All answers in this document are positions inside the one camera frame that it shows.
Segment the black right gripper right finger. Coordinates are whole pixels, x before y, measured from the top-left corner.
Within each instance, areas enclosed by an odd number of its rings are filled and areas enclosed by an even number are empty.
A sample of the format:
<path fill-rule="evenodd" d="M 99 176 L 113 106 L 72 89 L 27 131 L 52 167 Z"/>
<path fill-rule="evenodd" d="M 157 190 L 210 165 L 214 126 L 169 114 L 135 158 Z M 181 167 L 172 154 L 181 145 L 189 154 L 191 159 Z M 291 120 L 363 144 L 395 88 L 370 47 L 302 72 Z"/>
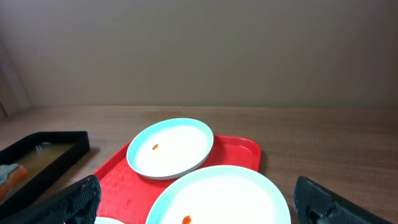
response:
<path fill-rule="evenodd" d="M 298 177 L 293 202 L 300 223 L 391 224 L 307 177 Z"/>

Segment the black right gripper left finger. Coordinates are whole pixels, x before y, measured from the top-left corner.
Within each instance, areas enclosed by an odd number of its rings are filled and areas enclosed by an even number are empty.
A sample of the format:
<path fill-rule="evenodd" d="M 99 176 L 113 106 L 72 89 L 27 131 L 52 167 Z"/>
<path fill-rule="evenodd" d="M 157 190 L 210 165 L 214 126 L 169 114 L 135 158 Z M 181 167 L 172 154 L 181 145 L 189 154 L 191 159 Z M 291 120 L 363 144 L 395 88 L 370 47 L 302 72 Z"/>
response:
<path fill-rule="evenodd" d="M 89 175 L 1 224 L 94 224 L 100 201 L 99 179 Z"/>

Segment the white plate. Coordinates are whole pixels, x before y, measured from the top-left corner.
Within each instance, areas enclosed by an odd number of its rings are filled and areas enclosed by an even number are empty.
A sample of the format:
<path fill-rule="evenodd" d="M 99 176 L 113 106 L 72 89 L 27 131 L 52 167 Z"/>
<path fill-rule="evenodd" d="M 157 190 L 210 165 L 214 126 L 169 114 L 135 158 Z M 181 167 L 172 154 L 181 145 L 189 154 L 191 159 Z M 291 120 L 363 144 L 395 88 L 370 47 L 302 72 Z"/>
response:
<path fill-rule="evenodd" d="M 124 224 L 124 223 L 114 218 L 96 217 L 94 224 Z"/>
<path fill-rule="evenodd" d="M 146 223 L 291 223 L 291 216 L 281 191 L 264 175 L 239 166 L 211 166 L 168 186 Z"/>
<path fill-rule="evenodd" d="M 202 165 L 213 143 L 213 131 L 204 122 L 167 119 L 141 131 L 128 145 L 126 160 L 143 177 L 176 179 Z"/>

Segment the orange green scrub sponge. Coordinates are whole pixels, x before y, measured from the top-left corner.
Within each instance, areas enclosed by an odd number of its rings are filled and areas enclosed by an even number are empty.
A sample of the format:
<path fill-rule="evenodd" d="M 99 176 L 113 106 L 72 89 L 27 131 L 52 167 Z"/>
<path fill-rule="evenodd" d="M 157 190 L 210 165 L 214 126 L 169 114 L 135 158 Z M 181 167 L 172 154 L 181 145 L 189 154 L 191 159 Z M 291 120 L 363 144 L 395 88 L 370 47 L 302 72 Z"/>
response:
<path fill-rule="evenodd" d="M 28 170 L 19 164 L 1 165 L 1 201 L 17 184 L 28 176 Z"/>

